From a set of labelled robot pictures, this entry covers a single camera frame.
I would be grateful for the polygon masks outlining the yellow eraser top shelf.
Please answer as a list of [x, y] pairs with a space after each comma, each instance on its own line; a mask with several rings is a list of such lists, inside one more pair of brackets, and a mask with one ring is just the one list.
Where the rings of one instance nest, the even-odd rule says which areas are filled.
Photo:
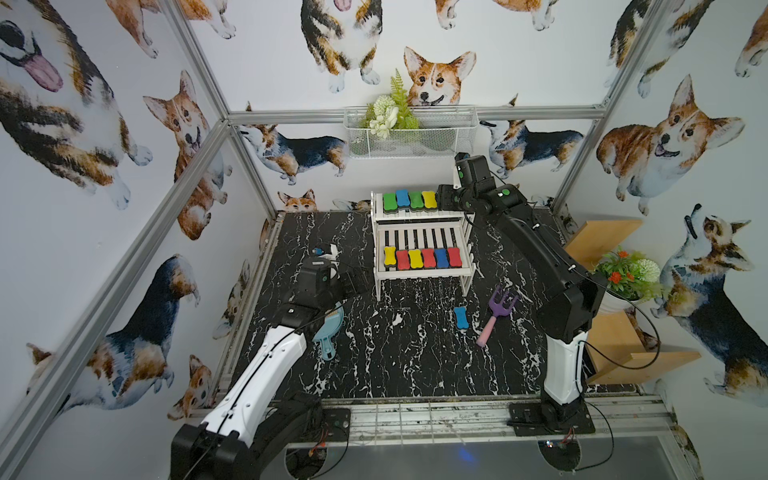
[[422, 191], [424, 208], [427, 210], [437, 210], [438, 202], [434, 191]]

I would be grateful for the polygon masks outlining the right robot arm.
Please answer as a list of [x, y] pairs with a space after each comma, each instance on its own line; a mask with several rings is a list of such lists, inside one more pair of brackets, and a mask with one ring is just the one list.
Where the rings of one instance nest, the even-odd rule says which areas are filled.
[[564, 250], [519, 189], [496, 184], [485, 157], [458, 153], [455, 172], [459, 184], [438, 187], [438, 206], [472, 213], [505, 235], [543, 281], [544, 300], [534, 315], [547, 340], [539, 424], [551, 431], [572, 428], [585, 410], [583, 350], [607, 281], [591, 276]]

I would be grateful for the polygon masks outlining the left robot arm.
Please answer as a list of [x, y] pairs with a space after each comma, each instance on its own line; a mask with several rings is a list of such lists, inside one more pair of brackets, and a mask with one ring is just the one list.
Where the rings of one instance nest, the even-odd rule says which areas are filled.
[[199, 425], [185, 425], [173, 438], [171, 478], [257, 479], [288, 444], [312, 431], [329, 432], [316, 395], [296, 393], [274, 410], [269, 405], [309, 342], [318, 344], [322, 360], [335, 358], [345, 302], [368, 285], [361, 267], [305, 258], [251, 363]]

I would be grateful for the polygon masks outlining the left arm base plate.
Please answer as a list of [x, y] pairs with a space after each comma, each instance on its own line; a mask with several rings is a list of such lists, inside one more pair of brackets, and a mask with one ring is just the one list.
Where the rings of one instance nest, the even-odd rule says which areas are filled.
[[349, 440], [351, 410], [318, 408], [300, 414], [276, 410], [260, 425], [258, 438], [270, 446], [286, 447], [294, 443], [342, 442]]

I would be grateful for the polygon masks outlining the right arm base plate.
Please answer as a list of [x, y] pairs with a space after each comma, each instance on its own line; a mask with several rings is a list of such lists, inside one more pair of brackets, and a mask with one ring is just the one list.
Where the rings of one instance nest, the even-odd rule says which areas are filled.
[[551, 401], [510, 403], [508, 411], [510, 418], [507, 425], [521, 437], [596, 432], [586, 403], [582, 399], [576, 399], [567, 405]]

